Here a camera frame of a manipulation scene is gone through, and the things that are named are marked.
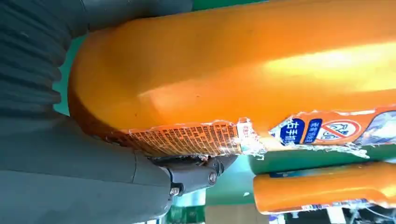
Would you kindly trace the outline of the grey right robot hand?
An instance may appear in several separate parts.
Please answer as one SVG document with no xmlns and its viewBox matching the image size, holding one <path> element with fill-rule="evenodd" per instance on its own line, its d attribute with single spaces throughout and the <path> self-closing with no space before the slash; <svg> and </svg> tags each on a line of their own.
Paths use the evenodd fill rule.
<svg viewBox="0 0 396 224">
<path fill-rule="evenodd" d="M 236 156 L 153 164 L 94 139 L 53 106 L 71 41 L 127 21 L 190 12 L 191 0 L 3 0 L 0 3 L 0 221 L 134 224 L 164 216 L 172 189 L 213 185 Z"/>
</svg>

